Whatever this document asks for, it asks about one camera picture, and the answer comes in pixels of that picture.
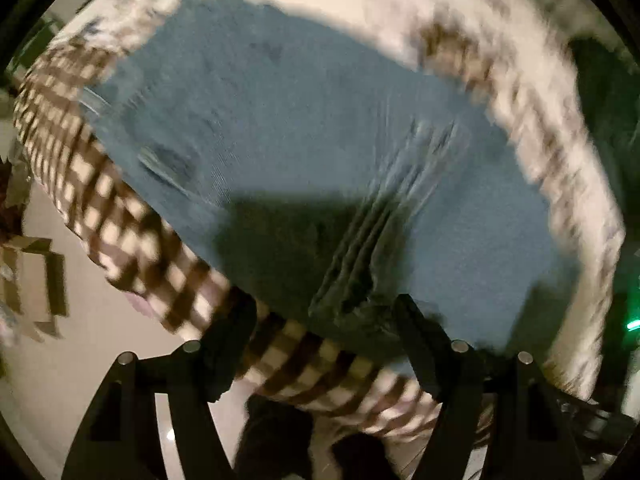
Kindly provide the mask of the blue denim pants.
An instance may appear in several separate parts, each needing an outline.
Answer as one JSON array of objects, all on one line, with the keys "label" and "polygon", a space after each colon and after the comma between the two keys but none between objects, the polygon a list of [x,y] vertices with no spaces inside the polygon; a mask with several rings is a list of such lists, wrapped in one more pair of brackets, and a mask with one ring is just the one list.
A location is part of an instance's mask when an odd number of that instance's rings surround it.
[{"label": "blue denim pants", "polygon": [[401,294],[544,358],[575,256],[506,134],[450,80],[246,0],[184,0],[79,103],[125,182],[268,307],[373,359]]}]

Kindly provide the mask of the brown checkered bed skirt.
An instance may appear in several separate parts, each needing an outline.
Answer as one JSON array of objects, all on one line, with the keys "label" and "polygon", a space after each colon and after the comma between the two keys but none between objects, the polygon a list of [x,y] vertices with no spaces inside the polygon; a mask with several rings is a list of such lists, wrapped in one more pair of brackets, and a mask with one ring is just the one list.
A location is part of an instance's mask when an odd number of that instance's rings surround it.
[{"label": "brown checkered bed skirt", "polygon": [[[224,310],[230,284],[126,185],[82,119],[80,89],[114,61],[112,52],[84,44],[43,52],[21,83],[14,125],[36,181],[107,281],[145,299],[168,332],[195,339]],[[439,415],[416,380],[266,306],[240,376],[262,396],[386,439],[427,438]]]}]

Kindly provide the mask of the floral cream bedspread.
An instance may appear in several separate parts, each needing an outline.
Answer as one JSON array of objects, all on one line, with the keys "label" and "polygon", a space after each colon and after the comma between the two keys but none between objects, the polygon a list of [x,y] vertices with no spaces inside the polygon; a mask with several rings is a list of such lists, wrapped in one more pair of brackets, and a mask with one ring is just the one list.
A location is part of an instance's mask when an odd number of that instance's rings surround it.
[{"label": "floral cream bedspread", "polygon": [[[93,0],[53,45],[126,54],[180,1]],[[578,251],[576,297],[544,368],[557,385],[589,394],[603,367],[604,319],[625,228],[589,140],[562,32],[532,0],[254,1],[326,18],[403,60],[424,58],[486,100],[525,177],[550,200],[552,232]]]}]

